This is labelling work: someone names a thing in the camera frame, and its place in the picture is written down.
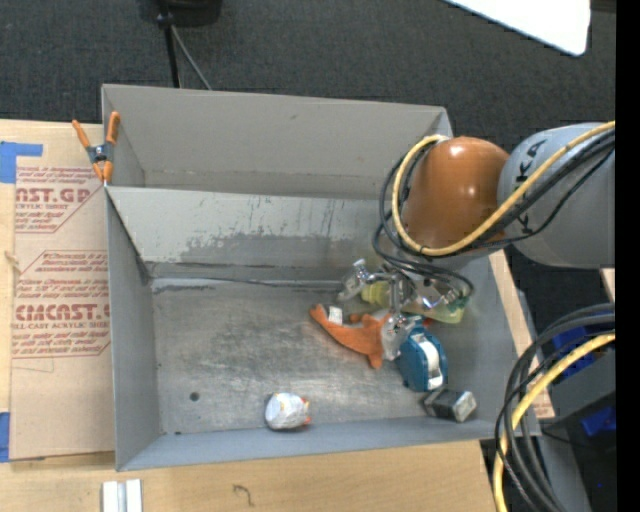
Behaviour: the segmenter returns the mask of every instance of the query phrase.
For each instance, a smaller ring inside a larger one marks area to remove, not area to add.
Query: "black cord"
[[[418,162],[420,162],[422,157],[428,153],[432,146],[433,143],[423,147],[413,159],[413,163],[402,183],[402,192],[398,198],[399,203],[402,203],[402,201],[407,198],[410,190],[410,178],[413,175]],[[428,263],[429,260],[425,258],[423,254],[412,251],[409,247],[407,247],[389,225],[388,221],[392,215],[390,211],[386,211],[385,209],[387,192],[389,190],[391,181],[397,174],[402,161],[403,158],[398,160],[397,163],[392,167],[391,171],[385,177],[385,180],[380,189],[378,200],[378,214],[380,216],[380,224],[372,237],[373,248],[375,252],[390,266],[399,270],[403,270],[405,272],[418,274],[426,278],[437,279],[447,286],[453,288],[454,290],[457,289],[460,299],[466,299],[474,292],[473,283],[469,279],[452,270]],[[380,238],[382,235],[382,231],[385,232],[386,238],[398,250],[400,255],[389,254],[381,248]],[[458,283],[461,283],[462,287],[460,287],[460,284],[458,284],[457,286],[452,284],[452,279],[457,280]]]
[[[167,44],[167,53],[169,54],[169,65],[171,66],[171,80],[176,89],[180,89],[180,74],[178,73],[178,61],[176,59],[176,49],[173,44],[173,36],[171,27],[173,26],[173,14],[169,12],[169,4],[167,0],[158,0],[160,6],[160,14],[158,15],[158,25],[164,31],[164,39]]]
[[[615,151],[615,138],[613,141],[606,141],[606,139],[615,137],[615,129],[605,132],[602,136],[598,137],[596,140],[591,141],[587,146],[582,148],[578,153],[573,155],[573,157],[565,162],[563,166],[554,173],[549,180],[543,183],[538,189],[536,189],[532,194],[530,194],[527,199],[521,202],[518,206],[512,208],[510,212],[505,214],[494,226],[492,226],[489,230],[482,234],[478,240],[471,243],[466,250],[480,249],[480,248],[488,248],[495,246],[504,246],[511,243],[519,242],[521,240],[525,240],[532,236],[539,234],[543,229],[545,229],[549,224],[553,221],[553,219],[558,215],[560,209],[567,200],[575,194],[575,192],[596,172],[606,163],[606,161],[610,158],[610,156]],[[534,231],[531,233],[527,233],[520,237],[514,237],[509,239],[502,239],[495,242],[487,242],[486,240],[494,236],[495,234],[503,231],[509,225],[511,225],[515,220],[520,217],[523,213],[525,213],[528,209],[530,209],[544,194],[546,194],[553,186],[555,186],[561,179],[566,177],[572,171],[574,171],[580,165],[583,165],[586,161],[589,161],[592,158],[595,158],[598,154],[607,151],[607,155],[599,160],[587,173],[585,173],[582,178],[574,184],[574,186],[560,199],[552,213],[547,217],[547,219]]]
[[[605,307],[608,307],[609,309],[612,309],[612,305],[611,304],[606,304],[603,305]],[[580,327],[580,326],[587,326],[587,325],[593,325],[593,324],[601,324],[603,321],[607,322],[607,321],[611,321],[612,319],[615,320],[615,315],[613,316],[605,316],[605,315],[601,315],[598,317],[587,317],[586,315],[590,315],[591,312],[593,310],[598,310],[599,312],[601,312],[604,308],[600,307],[600,308],[585,308],[584,310],[582,310],[584,312],[585,317],[581,318],[580,316],[576,315],[576,314],[571,314],[571,315],[567,315],[566,317],[563,317],[563,319],[560,319],[559,321],[555,322],[554,326],[552,328],[548,328],[546,329],[543,334],[527,349],[525,350],[525,352],[522,354],[522,356],[518,359],[516,365],[514,366],[514,369],[509,377],[509,382],[507,385],[507,391],[506,391],[506,399],[505,399],[505,405],[503,407],[503,410],[501,410],[500,415],[498,417],[498,420],[496,422],[496,428],[498,429],[499,424],[501,423],[501,418],[504,416],[505,417],[505,421],[508,421],[508,419],[511,417],[510,415],[510,409],[509,409],[509,404],[510,401],[513,400],[513,398],[516,396],[516,394],[518,394],[518,392],[520,392],[521,394],[523,393],[524,390],[526,390],[526,385],[531,382],[531,380],[533,378],[535,378],[535,376],[544,368],[544,364],[540,365],[538,367],[538,371],[535,371],[532,373],[531,378],[527,378],[525,379],[519,386],[518,388],[515,388],[515,382],[516,382],[516,378],[520,373],[523,373],[521,371],[522,368],[524,369],[528,369],[531,366],[531,361],[533,360],[533,357],[536,354],[536,351],[542,347],[545,343],[547,343],[548,341],[550,341],[553,337],[557,336],[558,334],[561,334],[563,332],[566,332],[567,330],[576,328],[576,327]],[[551,357],[546,359],[546,362],[551,361]],[[499,436],[498,436],[498,430],[496,430],[495,432],[496,435],[496,444],[497,444],[497,449],[498,449],[498,454],[500,455],[501,459],[508,464],[508,462],[505,460],[504,457],[504,453],[502,452],[502,449],[500,448],[500,443],[499,443]]]
[[[535,357],[535,354],[539,348],[545,345],[548,341],[553,339],[558,334],[566,332],[570,329],[576,327],[584,327],[589,325],[605,325],[607,323],[615,322],[615,314],[604,315],[600,314],[604,311],[612,311],[613,306],[611,304],[603,304],[594,307],[584,308],[579,312],[574,312],[560,320],[554,322],[550,327],[548,327],[539,337],[538,339],[522,354],[522,356],[516,362],[511,375],[509,376],[505,402],[504,405],[498,415],[495,429],[494,429],[494,437],[496,441],[496,450],[501,460],[505,464],[505,469],[509,473],[511,479],[514,481],[514,484],[520,494],[523,496],[527,503],[532,505],[532,499],[525,490],[525,485],[520,480],[511,464],[506,460],[505,454],[500,446],[500,424],[504,419],[505,426],[505,436],[507,437],[509,444],[512,446],[511,451],[511,459],[515,463],[517,469],[522,474],[522,478],[524,482],[527,484],[527,488],[533,493],[537,501],[540,501],[541,504],[546,508],[546,510],[558,511],[563,510],[562,505],[558,502],[557,498],[553,493],[553,490],[548,485],[548,481],[544,476],[543,470],[538,462],[538,457],[531,443],[531,434],[528,430],[528,425],[526,421],[522,421],[521,423],[521,431],[522,436],[525,440],[525,449],[529,458],[533,461],[532,465],[534,468],[534,473],[536,473],[536,477],[532,476],[524,462],[522,457],[519,456],[518,446],[515,442],[515,434],[513,432],[513,428],[511,426],[511,413],[512,413],[512,404],[513,399],[520,395],[520,399],[526,393],[526,386],[536,378],[545,368],[551,365],[551,363],[555,362],[557,357],[562,354],[562,352],[566,352],[566,344],[556,350],[554,354],[545,358],[545,360],[531,373],[529,373],[529,368],[531,367],[531,362]],[[604,332],[610,332],[610,329],[605,329]],[[593,337],[597,334],[590,334],[587,337]]]

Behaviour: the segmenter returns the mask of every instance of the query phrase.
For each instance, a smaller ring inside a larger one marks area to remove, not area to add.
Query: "scratch mark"
[[[247,497],[247,503],[250,507],[255,507],[255,503],[251,500],[251,491],[244,485],[233,484],[233,494],[240,496],[244,494]]]

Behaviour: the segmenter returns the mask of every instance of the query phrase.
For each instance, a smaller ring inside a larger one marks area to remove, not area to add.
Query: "orange plastic toy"
[[[329,321],[321,304],[316,304],[312,307],[309,310],[309,314],[338,343],[355,352],[365,354],[373,368],[382,366],[382,325],[389,318],[389,314],[381,319],[364,314],[360,322],[348,326],[338,325]]]

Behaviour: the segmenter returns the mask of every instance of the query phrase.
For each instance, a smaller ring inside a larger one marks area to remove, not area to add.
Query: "gray metal bin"
[[[478,401],[463,424],[337,344],[308,315],[355,259],[372,264],[377,197],[440,107],[104,86],[122,118],[106,187],[118,470],[491,437],[516,353],[489,261],[477,294],[434,325],[450,383]],[[311,402],[296,432],[265,399]]]

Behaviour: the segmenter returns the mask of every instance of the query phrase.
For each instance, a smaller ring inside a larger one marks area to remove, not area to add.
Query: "bin floor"
[[[162,430],[198,433],[264,427],[271,393],[310,401],[312,422],[424,415],[393,362],[334,341],[309,316],[336,287],[193,280],[154,283]]]

